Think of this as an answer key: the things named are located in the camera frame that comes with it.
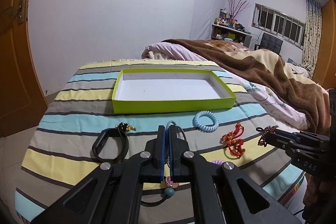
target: purple spiral hair tie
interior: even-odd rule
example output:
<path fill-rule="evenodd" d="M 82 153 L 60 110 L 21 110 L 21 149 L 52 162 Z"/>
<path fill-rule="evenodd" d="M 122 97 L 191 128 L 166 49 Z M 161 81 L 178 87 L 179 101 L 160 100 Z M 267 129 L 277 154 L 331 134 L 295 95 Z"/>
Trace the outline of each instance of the purple spiral hair tie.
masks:
<path fill-rule="evenodd" d="M 219 165 L 223 164 L 224 162 L 225 162 L 224 160 L 213 160 L 212 161 L 213 164 L 219 164 Z"/>

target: teal bead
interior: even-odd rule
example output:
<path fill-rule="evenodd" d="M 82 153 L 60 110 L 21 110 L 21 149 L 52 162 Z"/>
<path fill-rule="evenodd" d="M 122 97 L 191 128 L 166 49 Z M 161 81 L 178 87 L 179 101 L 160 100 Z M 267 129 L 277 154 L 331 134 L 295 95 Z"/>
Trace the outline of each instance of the teal bead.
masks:
<path fill-rule="evenodd" d="M 173 188 L 166 188 L 165 189 L 165 194 L 169 197 L 169 198 L 171 198 L 174 194 L 175 194 L 175 191 L 174 191 L 174 189 Z"/>

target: blue stripe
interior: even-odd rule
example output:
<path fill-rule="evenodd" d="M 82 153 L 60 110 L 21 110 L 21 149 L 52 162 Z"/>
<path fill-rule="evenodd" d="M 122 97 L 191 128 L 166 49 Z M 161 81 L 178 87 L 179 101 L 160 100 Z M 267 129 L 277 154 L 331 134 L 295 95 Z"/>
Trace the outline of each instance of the blue stripe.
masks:
<path fill-rule="evenodd" d="M 274 197 L 275 200 L 278 200 L 298 179 L 301 173 L 301 169 L 290 164 L 274 180 L 264 186 L 263 189 Z"/>
<path fill-rule="evenodd" d="M 192 128 L 193 118 L 197 112 L 161 113 L 129 116 L 96 116 L 90 114 L 44 115 L 39 127 L 63 132 L 92 132 L 99 133 L 106 128 L 114 128 L 121 122 L 127 122 L 137 128 L 138 132 L 155 132 L 159 125 L 166 125 L 174 120 L 182 128 Z M 233 122 L 251 116 L 265 114 L 259 104 L 234 106 L 227 110 L 214 110 L 220 123 Z M 200 122 L 210 124 L 207 117 L 201 117 Z"/>
<path fill-rule="evenodd" d="M 17 191 L 15 191 L 15 209 L 30 222 L 44 211 L 43 208 L 31 202 Z"/>
<path fill-rule="evenodd" d="M 225 71 L 213 71 L 219 77 L 232 78 Z M 119 75 L 119 71 L 115 72 L 106 72 L 106 73 L 86 73 L 83 75 L 74 75 L 71 77 L 69 82 L 78 82 L 83 80 L 107 80 L 107 79 L 116 79 Z"/>
<path fill-rule="evenodd" d="M 71 77 L 69 82 L 77 82 L 83 80 L 107 80 L 116 79 L 119 75 L 119 71 L 116 72 L 106 72 L 106 73 L 87 73 L 84 75 L 74 75 Z"/>

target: striped tablecloth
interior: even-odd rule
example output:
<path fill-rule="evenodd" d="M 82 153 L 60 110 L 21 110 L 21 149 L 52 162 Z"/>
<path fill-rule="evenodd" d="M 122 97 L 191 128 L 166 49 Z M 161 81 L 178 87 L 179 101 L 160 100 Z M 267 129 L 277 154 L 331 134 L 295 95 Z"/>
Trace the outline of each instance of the striped tablecloth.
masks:
<path fill-rule="evenodd" d="M 124 68 L 195 68 L 214 71 L 237 95 L 233 108 L 216 110 L 220 126 L 213 133 L 203 133 L 192 125 L 196 112 L 115 115 L 111 102 L 113 86 Z M 276 200 L 281 200 L 301 180 L 303 172 L 290 165 L 282 150 L 270 145 L 257 146 L 256 127 L 275 125 L 275 120 L 246 90 L 214 62 L 191 61 L 109 61 L 81 67 L 51 103 L 34 133 L 22 162 L 15 192 L 16 211 L 24 223 L 31 221 L 88 173 L 98 166 L 91 146 L 105 128 L 120 122 L 137 128 L 128 133 L 126 158 L 142 151 L 148 140 L 156 138 L 158 125 L 174 120 L 185 130 L 192 151 L 206 160 L 230 160 L 239 166 Z M 237 122 L 245 127 L 245 154 L 240 159 L 223 149 L 223 134 L 235 129 Z M 105 145 L 104 157 L 115 157 L 118 148 L 113 140 Z M 145 184 L 145 201 L 161 198 L 165 183 Z M 188 183 L 181 184 L 175 195 L 163 204 L 140 209 L 139 223 L 192 223 L 193 207 Z"/>

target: brown blanket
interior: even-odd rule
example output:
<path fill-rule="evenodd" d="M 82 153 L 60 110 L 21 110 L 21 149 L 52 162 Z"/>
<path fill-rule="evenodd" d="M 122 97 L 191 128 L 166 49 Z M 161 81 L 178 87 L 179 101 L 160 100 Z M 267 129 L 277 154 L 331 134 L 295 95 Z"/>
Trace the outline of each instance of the brown blanket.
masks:
<path fill-rule="evenodd" d="M 254 83 L 271 88 L 284 102 L 305 113 L 308 131 L 329 134 L 329 96 L 325 89 L 310 79 L 294 75 L 286 62 L 269 50 L 225 51 L 216 41 L 168 39 L 184 46 L 222 68 Z"/>

